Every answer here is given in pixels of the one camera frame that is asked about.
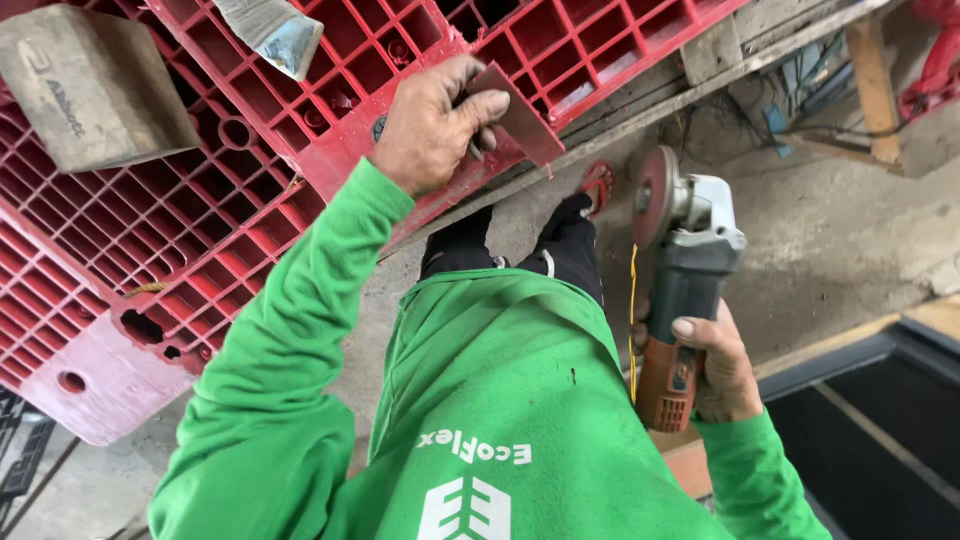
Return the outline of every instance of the red flip-flop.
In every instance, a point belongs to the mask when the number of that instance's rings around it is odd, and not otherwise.
[[[598,169],[606,168],[610,171],[611,175],[613,174],[613,167],[611,167],[610,162],[607,160],[597,160],[587,168],[587,172],[584,173],[584,181],[580,184],[580,192],[587,193],[597,185],[600,186],[600,197],[597,201],[596,208],[590,213],[589,217],[593,217],[600,212],[607,205],[607,183],[604,182],[603,174],[597,174]]]

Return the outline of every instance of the grinder handle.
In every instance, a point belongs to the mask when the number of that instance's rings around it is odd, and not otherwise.
[[[728,274],[658,261],[635,403],[636,414],[648,430],[686,428],[706,352],[677,343],[673,321],[678,317],[715,320]]]

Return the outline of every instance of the angle grinder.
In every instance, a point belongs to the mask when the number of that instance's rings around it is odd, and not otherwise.
[[[639,381],[631,364],[634,410],[648,430],[682,431],[690,418],[706,353],[677,343],[677,317],[715,320],[724,279],[746,237],[733,221],[730,186],[680,174],[677,155],[659,146],[636,176],[634,242],[653,250],[655,270]]]

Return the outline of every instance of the man's right hand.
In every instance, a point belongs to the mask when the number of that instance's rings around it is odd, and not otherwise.
[[[489,126],[510,106],[510,94],[486,90],[454,101],[485,65],[470,55],[410,76],[396,88],[387,125],[371,162],[414,199],[450,181],[477,135],[481,150],[496,147]]]
[[[635,314],[636,320],[647,316],[648,303]],[[754,369],[747,358],[747,349],[740,339],[727,303],[720,300],[717,320],[681,317],[673,322],[673,334],[681,344],[707,351],[704,376],[698,380],[694,408],[708,424],[747,420],[763,412]],[[634,325],[634,352],[639,354],[647,339],[646,326]]]

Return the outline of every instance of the green sleeve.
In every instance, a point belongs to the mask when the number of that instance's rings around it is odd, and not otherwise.
[[[413,201],[367,160],[270,273],[194,386],[149,507],[154,538],[313,539],[344,482],[353,415],[323,390],[360,287]]]
[[[830,538],[804,499],[765,408],[742,422],[696,425],[707,450],[717,517],[734,537]]]

